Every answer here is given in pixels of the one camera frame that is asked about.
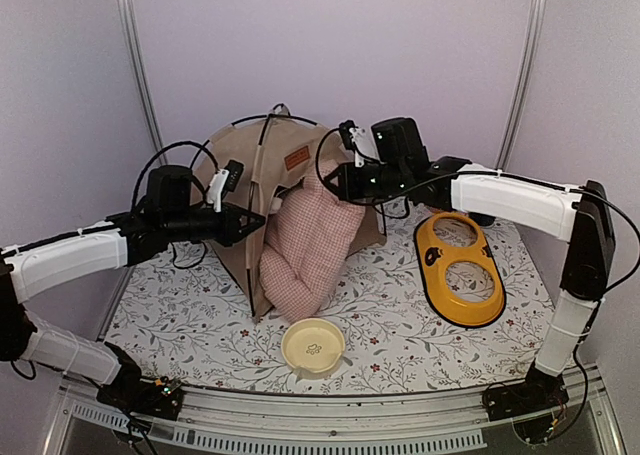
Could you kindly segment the pink checkered cushion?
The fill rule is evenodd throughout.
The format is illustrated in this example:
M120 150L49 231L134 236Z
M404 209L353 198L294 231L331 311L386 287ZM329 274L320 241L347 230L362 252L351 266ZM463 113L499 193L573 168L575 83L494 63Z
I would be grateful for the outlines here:
M343 202L320 181L337 167L310 170L269 218L260 258L266 299L289 323L314 316L335 292L365 208Z

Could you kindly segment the beige pet tent fabric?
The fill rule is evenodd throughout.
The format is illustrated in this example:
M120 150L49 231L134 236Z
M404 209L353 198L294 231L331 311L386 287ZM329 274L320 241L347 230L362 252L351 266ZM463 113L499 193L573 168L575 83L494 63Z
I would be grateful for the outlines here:
M346 151L341 146L338 136L326 133L318 145L316 159L311 169L320 171L320 164L334 161L337 166L348 160ZM302 177L291 187L282 182L268 181L262 176L259 181L239 181L233 192L225 200L228 203L246 208L266 217L266 223L256 232L231 247L224 247L215 241L209 243L214 253L234 279L250 302L254 318L260 318L270 309L275 309L266 299L260 283L260 258L264 247L264 238L269 218L278 211L284 196L301 185ZM351 243L348 256L374 245L384 245L386 236L381 229L378 215L373 208L365 208L365 216Z

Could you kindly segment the cream paw print bowl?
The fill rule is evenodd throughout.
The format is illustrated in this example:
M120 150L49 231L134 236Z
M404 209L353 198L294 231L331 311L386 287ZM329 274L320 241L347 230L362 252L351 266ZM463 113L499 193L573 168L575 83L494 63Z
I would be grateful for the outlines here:
M342 364L346 341L332 322L307 318L291 325L281 341L282 356L291 371L302 379L331 376Z

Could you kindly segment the yellow double bowl holder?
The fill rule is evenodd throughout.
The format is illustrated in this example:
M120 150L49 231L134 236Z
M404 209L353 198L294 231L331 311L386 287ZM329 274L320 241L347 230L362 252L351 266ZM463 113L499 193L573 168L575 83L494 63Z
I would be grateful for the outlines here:
M481 227L452 212L417 225L414 245L427 302L462 328L486 327L506 308L506 291Z

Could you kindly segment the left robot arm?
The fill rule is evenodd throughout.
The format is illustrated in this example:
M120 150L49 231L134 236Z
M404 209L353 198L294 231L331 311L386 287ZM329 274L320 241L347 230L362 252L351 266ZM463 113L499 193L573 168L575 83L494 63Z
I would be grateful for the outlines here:
M151 171L147 193L127 212L90 227L1 252L1 359L36 362L84 376L109 388L128 409L148 401L141 369L122 349L93 342L28 315L25 304L46 290L93 273L132 267L170 245L213 240L231 247L257 231L264 216L228 203L243 165L230 161L215 172L202 199L192 202L199 182L185 166Z

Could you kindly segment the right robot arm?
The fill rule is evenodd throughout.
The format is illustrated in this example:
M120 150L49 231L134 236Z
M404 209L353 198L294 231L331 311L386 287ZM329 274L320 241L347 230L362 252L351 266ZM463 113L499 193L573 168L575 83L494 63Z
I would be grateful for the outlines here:
M509 220L567 243L555 313L529 380L517 390L524 410L539 410L554 397L555 381L608 290L615 235L603 186L528 179L459 157L432 161L410 117L384 120L370 130L347 120L336 131L354 159L321 182L342 201L375 207L404 197L445 212Z

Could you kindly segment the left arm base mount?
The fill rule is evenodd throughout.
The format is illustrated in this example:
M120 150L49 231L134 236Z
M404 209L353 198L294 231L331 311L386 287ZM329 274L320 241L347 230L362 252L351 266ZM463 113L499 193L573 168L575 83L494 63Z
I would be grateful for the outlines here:
M129 414L141 414L176 421L182 409L184 391L166 379L144 380L139 376L119 376L102 385L98 402Z

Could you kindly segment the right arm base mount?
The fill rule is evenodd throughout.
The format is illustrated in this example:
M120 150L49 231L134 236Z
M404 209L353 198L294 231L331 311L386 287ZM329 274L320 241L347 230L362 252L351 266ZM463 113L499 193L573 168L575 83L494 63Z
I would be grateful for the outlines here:
M511 420L515 435L528 445L550 441L566 415L568 401L563 385L548 389L526 382L495 383L481 397L489 420Z

